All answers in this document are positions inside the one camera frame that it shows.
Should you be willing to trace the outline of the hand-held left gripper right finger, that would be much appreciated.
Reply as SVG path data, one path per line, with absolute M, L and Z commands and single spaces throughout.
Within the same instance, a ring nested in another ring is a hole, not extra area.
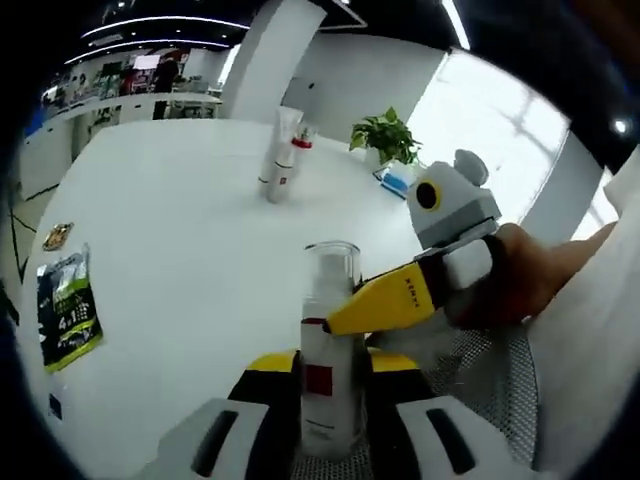
M 408 357 L 371 351 L 367 437 L 376 479 L 529 479 L 505 435 L 458 399 L 436 396 Z

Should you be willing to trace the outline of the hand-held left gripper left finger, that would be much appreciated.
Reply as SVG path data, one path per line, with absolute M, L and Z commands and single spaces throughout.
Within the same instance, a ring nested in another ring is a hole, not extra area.
M 287 479 L 298 442 L 297 352 L 254 360 L 226 398 L 213 398 L 158 445 L 151 479 Z

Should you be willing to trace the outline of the person's right hand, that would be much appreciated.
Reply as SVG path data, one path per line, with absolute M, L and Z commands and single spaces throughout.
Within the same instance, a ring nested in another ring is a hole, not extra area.
M 495 237 L 504 246 L 498 270 L 445 307 L 458 328 L 511 325 L 539 314 L 592 255 L 587 241 L 547 248 L 515 224 L 500 227 Z

